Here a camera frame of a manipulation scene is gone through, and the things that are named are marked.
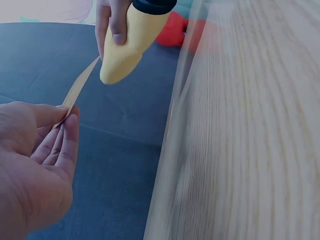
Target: fingernail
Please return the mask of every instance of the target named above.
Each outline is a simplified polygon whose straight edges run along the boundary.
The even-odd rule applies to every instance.
[[[114,34],[113,41],[117,45],[123,45],[123,44],[125,44],[125,36],[123,34]]]
[[[68,108],[65,105],[58,105],[58,106],[55,106],[55,107],[58,108],[58,109],[67,109]]]

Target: black handle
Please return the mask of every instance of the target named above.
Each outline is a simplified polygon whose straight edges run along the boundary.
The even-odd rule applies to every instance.
[[[177,0],[133,0],[133,6],[140,12],[151,15],[169,13],[177,4]]]

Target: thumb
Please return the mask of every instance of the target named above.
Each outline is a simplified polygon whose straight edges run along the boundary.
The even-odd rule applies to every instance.
[[[68,112],[68,108],[62,105],[52,106],[48,104],[27,103],[27,106],[33,113],[37,128],[53,126],[59,123]]]
[[[110,3],[111,18],[109,27],[112,32],[113,41],[117,45],[123,45],[127,41],[127,11],[130,2],[114,0]]]

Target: sponge applicator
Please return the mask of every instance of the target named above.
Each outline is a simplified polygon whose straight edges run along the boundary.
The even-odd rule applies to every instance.
[[[127,40],[116,45],[108,27],[104,41],[104,55],[100,79],[115,84],[130,74],[166,24],[169,12],[177,0],[137,0],[127,11]]]

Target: light wood surface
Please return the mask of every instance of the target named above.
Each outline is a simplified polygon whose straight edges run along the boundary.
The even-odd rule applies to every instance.
[[[144,239],[319,240],[320,0],[196,0],[191,19],[206,10],[198,52],[180,54]]]

